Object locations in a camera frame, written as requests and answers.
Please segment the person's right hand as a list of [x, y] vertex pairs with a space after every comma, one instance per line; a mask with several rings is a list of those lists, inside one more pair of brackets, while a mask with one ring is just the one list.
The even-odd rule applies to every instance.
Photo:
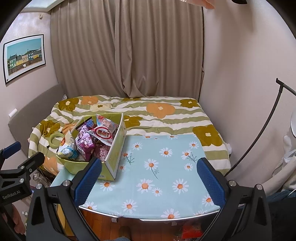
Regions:
[[215, 0], [184, 0], [188, 4], [202, 6], [206, 9], [215, 9]]

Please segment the person's left hand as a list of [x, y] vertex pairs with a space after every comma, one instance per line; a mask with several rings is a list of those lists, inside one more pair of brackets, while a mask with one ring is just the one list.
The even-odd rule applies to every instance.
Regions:
[[17, 208], [13, 204], [5, 205], [4, 208], [15, 224], [15, 232], [24, 235], [26, 228]]

